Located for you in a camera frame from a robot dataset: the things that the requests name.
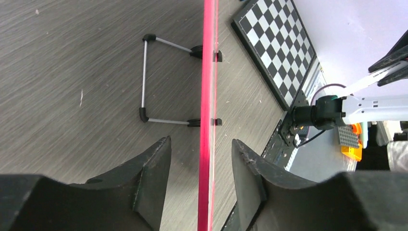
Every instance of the black square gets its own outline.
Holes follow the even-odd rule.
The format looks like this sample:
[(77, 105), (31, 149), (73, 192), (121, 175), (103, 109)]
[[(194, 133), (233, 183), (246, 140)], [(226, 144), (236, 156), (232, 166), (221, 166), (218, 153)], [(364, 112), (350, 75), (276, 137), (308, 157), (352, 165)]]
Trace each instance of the black square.
[(289, 93), (294, 97), (296, 95), (296, 88), (293, 85), (289, 88)]
[(297, 80), (299, 81), (299, 83), (302, 82), (303, 75), (302, 75), (302, 73), (300, 73), (300, 71), (298, 71), (298, 72), (296, 73), (296, 78), (297, 78)]
[(278, 26), (279, 29), (283, 26), (282, 19), (281, 19), (281, 17), (279, 17), (279, 15), (276, 16), (275, 23), (276, 23), (276, 25)]
[(307, 48), (306, 48), (306, 45), (304, 43), (302, 44), (302, 51), (303, 51), (303, 54), (307, 53)]
[(288, 62), (292, 65), (294, 62), (294, 57), (292, 55), (292, 53), (288, 53), (288, 55), (286, 56), (286, 59), (288, 60)]
[(286, 72), (283, 65), (279, 68), (278, 73), (279, 73), (280, 77), (282, 77), (282, 79), (286, 78), (286, 76), (288, 75), (288, 73)]
[(281, 62), (285, 61), (285, 58), (286, 58), (286, 57), (285, 57), (285, 53), (283, 53), (282, 49), (279, 49), (277, 55), (278, 55), (278, 58), (279, 58), (279, 60), (280, 60)]
[(294, 80), (294, 78), (296, 77), (295, 73), (293, 72), (292, 68), (288, 71), (288, 76), (291, 79), (291, 81)]
[(279, 31), (277, 35), (275, 36), (276, 40), (278, 41), (279, 45), (282, 45), (285, 42), (285, 39), (283, 38), (281, 32)]
[(262, 15), (263, 15), (261, 9), (260, 9), (259, 6), (258, 6), (258, 4), (255, 4), (255, 5), (252, 7), (252, 11), (254, 12), (255, 17), (256, 17), (257, 19), (260, 19), (260, 18), (262, 17)]
[(288, 93), (288, 89), (284, 83), (282, 83), (282, 85), (280, 86), (279, 91), (282, 93), (283, 96), (285, 96), (286, 93)]
[(293, 26), (292, 30), (297, 37), (297, 35), (299, 34), (299, 29), (297, 28), (296, 24)]
[(275, 0), (275, 1), (273, 2), (273, 5), (275, 6), (275, 9), (276, 9), (277, 12), (279, 12), (279, 11), (282, 10), (281, 4), (279, 3), (278, 0)]
[(265, 53), (265, 48), (264, 45), (262, 45), (261, 41), (258, 41), (254, 47), (256, 52), (258, 52), (259, 56), (262, 56)]
[(296, 62), (297, 66), (300, 66), (300, 64), (302, 64), (302, 60), (300, 59), (299, 55), (296, 56), (296, 58), (294, 59), (294, 61)]
[(261, 38), (264, 35), (264, 30), (262, 29), (261, 25), (259, 22), (257, 22), (254, 26), (254, 31), (256, 35), (258, 35), (258, 38)]
[(307, 52), (310, 54), (310, 57), (313, 57), (315, 55), (312, 46), (309, 47), (309, 50), (307, 50)]
[(297, 51), (299, 51), (300, 50), (300, 44), (299, 44), (299, 41), (295, 41), (294, 43), (293, 43), (293, 45), (294, 45), (294, 47), (296, 48), (296, 50)]
[(272, 60), (276, 56), (276, 51), (273, 49), (272, 46), (269, 46), (267, 48), (267, 53), (269, 55), (269, 58)]
[(276, 70), (276, 67), (275, 67), (275, 65), (273, 63), (271, 63), (269, 65), (268, 71), (269, 71), (269, 74), (272, 76), (272, 78), (274, 78), (275, 75), (278, 73), (278, 71)]
[(288, 48), (291, 49), (293, 46), (293, 42), (290, 36), (288, 36), (285, 40), (286, 45), (288, 45)]
[(246, 17), (244, 17), (241, 21), (240, 21), (240, 25), (242, 27), (242, 29), (245, 31), (246, 34), (249, 33), (249, 31), (252, 29), (251, 24), (249, 23), (248, 19)]
[(295, 22), (299, 19), (299, 17), (297, 16), (296, 11), (292, 11), (292, 17), (293, 17)]
[(267, 5), (267, 7), (272, 5), (272, 0), (264, 0), (264, 2)]
[(264, 13), (264, 16), (265, 16), (265, 19), (267, 20), (267, 22), (268, 22), (269, 24), (271, 24), (272, 21), (273, 21), (273, 16), (272, 16), (272, 14), (270, 13), (270, 11), (266, 11), (266, 12)]
[(272, 30), (270, 28), (268, 28), (265, 31), (265, 34), (267, 35), (267, 38), (269, 41), (273, 41), (273, 39), (275, 38), (275, 35), (273, 34)]
[(300, 31), (300, 35), (302, 36), (303, 40), (306, 39), (306, 32), (305, 29), (302, 28), (302, 30)]
[(289, 10), (288, 5), (285, 5), (285, 6), (283, 7), (283, 11), (285, 12), (285, 15), (286, 15), (286, 16), (291, 15), (291, 11)]
[(288, 32), (290, 32), (292, 30), (292, 27), (291, 27), (291, 24), (289, 23), (289, 21), (286, 21), (284, 25), (285, 25), (285, 28), (286, 28), (286, 30)]
[(309, 63), (307, 62), (307, 59), (303, 60), (303, 66), (305, 67), (305, 69), (307, 69), (309, 67)]

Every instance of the chessboard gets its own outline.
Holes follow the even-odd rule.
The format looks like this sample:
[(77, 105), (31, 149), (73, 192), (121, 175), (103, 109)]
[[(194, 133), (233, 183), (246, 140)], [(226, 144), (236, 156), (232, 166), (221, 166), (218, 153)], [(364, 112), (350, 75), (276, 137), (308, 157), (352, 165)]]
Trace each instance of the chessboard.
[(291, 0), (251, 0), (232, 27), (281, 105), (289, 111), (315, 51)]

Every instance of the chessboard frame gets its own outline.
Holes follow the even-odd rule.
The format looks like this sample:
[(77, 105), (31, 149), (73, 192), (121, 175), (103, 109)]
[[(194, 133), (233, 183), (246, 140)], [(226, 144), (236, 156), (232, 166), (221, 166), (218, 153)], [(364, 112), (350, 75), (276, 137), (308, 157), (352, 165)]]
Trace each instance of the chessboard frame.
[(290, 111), (292, 109), (292, 105), (294, 103), (294, 99), (296, 99), (297, 94), (301, 91), (303, 84), (305, 82), (305, 79), (307, 77), (307, 74), (309, 73), (309, 70), (311, 68), (311, 63), (313, 63), (313, 61), (316, 59), (316, 50), (313, 47), (313, 44), (310, 40), (309, 34), (307, 33), (307, 30), (305, 28), (305, 25), (303, 24), (303, 21), (299, 15), (299, 12), (296, 8), (296, 5), (294, 4), (294, 2), (292, 0), (284, 0), (285, 2), (291, 1), (294, 10), (297, 13), (298, 19), (306, 33), (306, 37), (309, 40), (310, 43), (310, 47), (313, 50), (313, 57), (311, 57), (311, 61), (309, 64), (309, 67), (307, 68), (302, 81), (300, 82), (300, 86), (299, 89), (297, 90), (296, 94), (293, 96), (293, 101), (291, 105), (288, 105), (287, 102), (285, 101), (284, 96), (280, 93), (281, 91), (279, 90), (278, 86), (275, 84), (275, 82), (273, 81), (273, 77), (269, 74), (268, 69), (263, 65), (261, 57), (257, 54), (255, 48), (251, 45), (251, 43), (249, 42), (249, 39), (246, 35), (246, 32), (243, 30), (243, 28), (240, 26), (240, 20), (251, 10), (251, 8), (257, 4), (259, 0), (249, 0), (245, 3), (245, 6), (235, 14), (235, 16), (233, 17), (232, 20), (232, 28), (234, 29), (235, 33), (237, 34), (238, 38), (240, 39), (241, 43), (243, 44), (243, 46), (245, 47), (245, 49), (247, 50), (248, 54), (250, 55), (251, 59), (253, 60), (253, 62), (255, 63), (256, 67), (258, 68), (258, 70), (260, 71), (263, 79), (266, 81), (266, 84), (268, 85), (269, 89), (272, 91), (273, 95), (275, 96), (277, 102), (279, 103), (279, 105), (281, 106), (281, 108), (284, 111)]

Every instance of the gray lego brick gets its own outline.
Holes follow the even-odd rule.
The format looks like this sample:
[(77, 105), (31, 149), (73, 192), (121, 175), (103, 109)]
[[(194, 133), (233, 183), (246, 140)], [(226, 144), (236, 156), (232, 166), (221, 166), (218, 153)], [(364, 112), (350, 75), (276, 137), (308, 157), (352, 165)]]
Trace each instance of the gray lego brick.
[(339, 141), (341, 146), (358, 148), (358, 135), (353, 133), (351, 126), (338, 127)]

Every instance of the black rubber foot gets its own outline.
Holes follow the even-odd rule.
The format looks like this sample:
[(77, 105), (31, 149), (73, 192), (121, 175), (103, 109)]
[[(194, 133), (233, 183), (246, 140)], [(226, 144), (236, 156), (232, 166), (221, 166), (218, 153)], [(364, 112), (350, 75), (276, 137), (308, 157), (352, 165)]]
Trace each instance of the black rubber foot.
[(147, 41), (147, 42), (156, 41), (156, 35), (155, 34), (146, 34), (146, 35), (143, 36), (142, 40)]
[(146, 108), (145, 107), (140, 107), (139, 108), (139, 116), (140, 116), (140, 119), (143, 121), (143, 123), (146, 123), (147, 121), (149, 121), (149, 118), (146, 115)]

